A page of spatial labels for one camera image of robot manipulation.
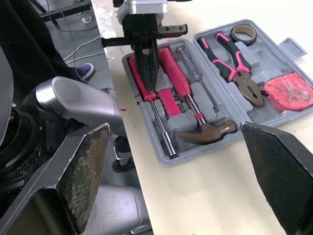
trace screwdriver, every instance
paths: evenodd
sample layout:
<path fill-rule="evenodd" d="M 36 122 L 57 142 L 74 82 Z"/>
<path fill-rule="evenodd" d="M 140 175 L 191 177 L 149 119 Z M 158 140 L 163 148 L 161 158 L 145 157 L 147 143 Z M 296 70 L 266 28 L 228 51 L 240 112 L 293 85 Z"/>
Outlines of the screwdriver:
<path fill-rule="evenodd" d="M 153 93 L 150 93 L 148 92 L 146 86 L 144 85 L 141 77 L 140 77 L 140 74 L 137 70 L 137 67 L 136 67 L 136 60 L 135 60 L 135 57 L 133 56 L 132 58 L 129 59 L 129 66 L 132 70 L 132 73 L 134 75 L 134 78 L 135 78 L 135 82 L 137 84 L 137 87 L 141 93 L 141 97 L 144 101 L 149 101 L 150 104 L 151 104 L 151 107 L 152 107 L 152 111 L 156 117 L 156 122 L 160 128 L 160 131 L 162 133 L 162 138 L 164 140 L 164 143 L 165 143 L 165 146 L 166 146 L 166 149 L 170 155 L 171 158 L 175 157 L 176 156 L 176 152 L 174 150 L 174 147 L 172 145 L 172 142 L 171 142 L 171 139 L 167 133 L 167 131 L 165 130 L 164 128 L 164 125 L 162 123 L 162 118 L 160 117 L 159 113 L 157 112 L 157 108 L 154 104 L 154 100 L 157 99 L 157 94 L 155 92 Z"/>
<path fill-rule="evenodd" d="M 220 141 L 227 134 L 237 131 L 236 124 L 231 120 L 225 121 L 221 126 L 212 126 L 210 123 L 207 123 L 192 97 L 191 89 L 185 75 L 180 70 L 169 48 L 160 49 L 158 56 L 175 90 L 181 97 L 186 99 L 189 108 L 195 114 L 200 126 L 199 134 L 180 133 L 179 136 L 181 138 L 189 143 L 210 144 Z"/>
<path fill-rule="evenodd" d="M 181 54 L 181 56 L 182 56 L 182 58 L 184 59 L 184 61 L 185 61 L 186 65 L 187 65 L 187 67 L 191 70 L 191 73 L 193 74 L 195 80 L 196 80 L 197 82 L 199 82 L 199 83 L 202 85 L 203 89 L 205 90 L 207 96 L 209 97 L 209 99 L 211 100 L 211 102 L 212 102 L 212 104 L 213 104 L 213 106 L 214 106 L 214 111 L 215 111 L 216 113 L 218 113 L 218 112 L 220 111 L 220 109 L 218 108 L 218 106 L 217 106 L 216 103 L 214 102 L 212 96 L 210 95 L 209 91 L 207 90 L 206 86 L 204 85 L 204 83 L 203 83 L 203 81 L 202 81 L 202 77 L 197 73 L 196 68 L 195 68 L 194 65 L 192 64 L 192 61 L 191 61 L 191 59 L 190 59 L 190 56 L 189 56 L 189 54 L 188 54 L 186 48 L 179 47 L 179 48 L 177 49 L 177 52 L 179 52 L 179 53 Z"/>

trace pliers jaw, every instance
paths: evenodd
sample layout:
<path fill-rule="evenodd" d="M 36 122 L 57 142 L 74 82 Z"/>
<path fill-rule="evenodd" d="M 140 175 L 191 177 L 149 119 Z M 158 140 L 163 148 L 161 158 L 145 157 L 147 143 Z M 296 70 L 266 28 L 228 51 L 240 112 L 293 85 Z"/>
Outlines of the pliers jaw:
<path fill-rule="evenodd" d="M 232 81 L 237 85 L 242 95 L 256 108 L 264 105 L 262 93 L 258 85 L 251 79 L 248 72 L 237 73 Z"/>

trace hammer head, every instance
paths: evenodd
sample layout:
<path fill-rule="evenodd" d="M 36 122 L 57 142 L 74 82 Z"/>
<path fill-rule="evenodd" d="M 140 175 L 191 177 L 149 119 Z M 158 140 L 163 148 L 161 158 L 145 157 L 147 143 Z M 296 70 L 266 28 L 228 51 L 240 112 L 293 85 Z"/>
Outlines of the hammer head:
<path fill-rule="evenodd" d="M 179 137 L 188 143 L 205 145 L 220 141 L 225 135 L 235 133 L 236 131 L 236 124 L 231 120 L 227 120 L 220 126 L 212 126 L 209 123 L 203 124 L 200 126 L 200 133 L 181 132 Z"/>

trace blue shoe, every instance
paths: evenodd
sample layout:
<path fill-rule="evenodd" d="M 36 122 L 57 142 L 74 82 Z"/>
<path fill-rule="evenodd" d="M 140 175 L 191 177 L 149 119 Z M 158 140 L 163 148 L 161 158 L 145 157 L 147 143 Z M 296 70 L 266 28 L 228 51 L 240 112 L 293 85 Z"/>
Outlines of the blue shoe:
<path fill-rule="evenodd" d="M 92 64 L 86 63 L 78 67 L 80 70 L 79 75 L 81 76 L 82 80 L 88 79 L 92 73 L 94 72 L 94 67 Z"/>

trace toolbox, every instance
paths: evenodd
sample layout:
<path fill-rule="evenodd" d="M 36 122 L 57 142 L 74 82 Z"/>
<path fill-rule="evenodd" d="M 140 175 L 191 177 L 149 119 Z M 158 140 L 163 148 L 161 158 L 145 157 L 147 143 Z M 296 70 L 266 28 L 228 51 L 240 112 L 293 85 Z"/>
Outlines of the toolbox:
<path fill-rule="evenodd" d="M 246 46 L 243 42 L 236 42 L 235 45 L 240 49 L 241 54 L 247 60 L 251 69 L 251 79 L 263 90 L 265 84 L 277 77 L 296 72 L 310 87 L 313 82 L 306 74 L 295 64 L 295 60 L 305 55 L 306 52 L 292 39 L 288 38 L 280 45 L 275 44 L 254 22 L 250 20 L 242 20 L 205 32 L 198 33 L 194 36 L 194 42 L 190 43 L 185 39 L 176 39 L 161 45 L 158 49 L 169 48 L 175 61 L 179 65 L 181 71 L 189 81 L 192 96 L 199 110 L 204 115 L 206 122 L 218 126 L 226 120 L 232 120 L 237 131 L 227 134 L 218 142 L 197 145 L 185 142 L 179 136 L 179 132 L 196 132 L 198 123 L 195 114 L 189 109 L 181 97 L 181 108 L 184 110 L 178 115 L 168 115 L 160 100 L 154 101 L 154 106 L 162 119 L 164 128 L 172 140 L 177 155 L 169 156 L 167 148 L 162 138 L 160 129 L 158 128 L 156 117 L 153 113 L 150 102 L 145 102 L 140 96 L 132 70 L 129 66 L 129 59 L 134 54 L 124 56 L 122 62 L 126 74 L 131 83 L 131 87 L 136 95 L 136 101 L 140 106 L 145 124 L 150 135 L 156 156 L 160 163 L 167 167 L 176 166 L 178 164 L 187 163 L 202 155 L 212 151 L 224 148 L 243 138 L 240 131 L 241 123 L 244 121 L 254 122 L 261 125 L 276 127 L 288 121 L 305 116 L 313 111 L 310 106 L 300 112 L 285 110 L 278 111 L 273 107 L 268 97 L 263 97 L 264 104 L 261 107 L 254 107 L 240 92 L 234 82 L 226 82 L 221 76 L 218 68 L 209 60 L 207 54 L 203 51 L 198 43 L 199 39 L 205 38 L 214 54 L 224 63 L 234 67 L 234 62 L 229 52 L 225 50 L 216 40 L 217 33 L 221 32 L 227 37 L 231 30 L 237 25 L 246 25 L 253 28 L 257 33 L 256 41 Z M 194 81 L 193 75 L 178 54 L 178 48 L 186 49 L 189 57 L 202 78 L 202 84 Z M 173 88 L 168 76 L 159 73 L 156 82 L 156 91 L 165 88 Z"/>

